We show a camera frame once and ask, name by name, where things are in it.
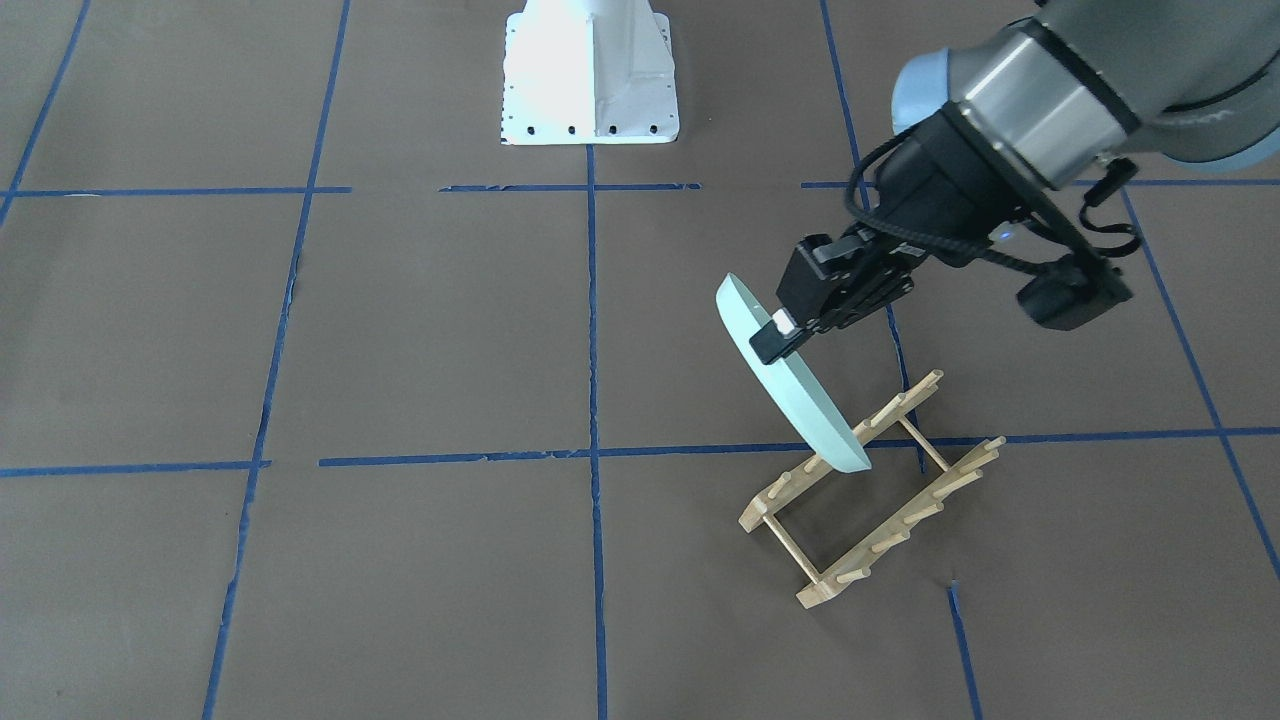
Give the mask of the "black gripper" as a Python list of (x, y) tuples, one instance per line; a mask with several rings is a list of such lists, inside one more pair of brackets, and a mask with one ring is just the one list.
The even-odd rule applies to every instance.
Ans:
[(845, 328), (902, 297), (928, 258), (982, 260), (1036, 277), (1038, 263), (992, 247), (991, 231), (1021, 196), (956, 105), (945, 105), (856, 165), (846, 187), (851, 224), (809, 234), (792, 251), (776, 296), (781, 309), (750, 336), (763, 365), (795, 354), (809, 334)]

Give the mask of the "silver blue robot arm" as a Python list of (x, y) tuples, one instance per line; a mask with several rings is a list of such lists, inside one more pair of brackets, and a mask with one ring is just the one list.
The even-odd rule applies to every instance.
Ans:
[(1042, 1), (961, 51), (915, 58), (893, 97), (895, 131), (860, 158), (844, 201), (852, 224), (800, 241), (780, 310), (746, 322), (746, 360), (771, 365), (913, 290), (928, 258), (982, 260), (1028, 277), (1021, 310), (1074, 331), (1132, 297), (1116, 258), (1048, 199), (1098, 163), (1093, 208), (1137, 174), (1135, 152), (1234, 170), (1277, 151), (1275, 1)]

